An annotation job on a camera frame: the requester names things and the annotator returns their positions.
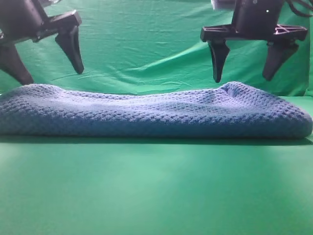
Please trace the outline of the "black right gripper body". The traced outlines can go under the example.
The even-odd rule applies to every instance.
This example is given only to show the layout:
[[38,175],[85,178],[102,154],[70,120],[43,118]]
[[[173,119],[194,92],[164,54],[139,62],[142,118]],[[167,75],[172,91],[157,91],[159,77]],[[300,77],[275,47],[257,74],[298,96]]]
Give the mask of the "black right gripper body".
[[308,30],[303,26],[279,24],[284,0],[237,0],[230,24],[204,26],[203,42],[222,40],[305,40]]

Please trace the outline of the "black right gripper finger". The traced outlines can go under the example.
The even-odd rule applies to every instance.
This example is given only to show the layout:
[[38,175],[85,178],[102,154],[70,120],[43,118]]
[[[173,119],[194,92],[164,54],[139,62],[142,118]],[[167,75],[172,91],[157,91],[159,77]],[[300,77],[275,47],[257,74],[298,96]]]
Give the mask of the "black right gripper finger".
[[266,81],[271,81],[281,66],[293,56],[299,48],[294,41],[268,42],[268,52],[262,76]]
[[209,41],[208,45],[211,51],[213,79],[216,83],[220,83],[223,74],[224,64],[230,52],[230,49],[226,45],[225,40]]

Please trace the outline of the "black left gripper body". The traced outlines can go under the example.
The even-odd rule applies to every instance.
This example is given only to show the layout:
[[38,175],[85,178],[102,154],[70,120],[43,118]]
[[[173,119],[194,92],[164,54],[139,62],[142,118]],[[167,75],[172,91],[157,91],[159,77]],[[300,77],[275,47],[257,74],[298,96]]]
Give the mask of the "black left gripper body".
[[0,2],[0,44],[35,42],[82,23],[77,10],[48,16],[45,8],[58,0],[2,0]]

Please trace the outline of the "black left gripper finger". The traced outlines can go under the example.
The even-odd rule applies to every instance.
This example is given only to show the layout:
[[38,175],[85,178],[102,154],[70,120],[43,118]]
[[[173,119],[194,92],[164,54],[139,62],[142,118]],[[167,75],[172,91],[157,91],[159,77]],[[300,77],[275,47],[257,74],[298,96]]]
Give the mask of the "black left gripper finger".
[[84,64],[79,45],[79,27],[75,25],[71,29],[60,31],[55,41],[66,54],[76,73],[82,74]]
[[21,85],[34,83],[31,74],[21,61],[15,45],[0,46],[0,69]]

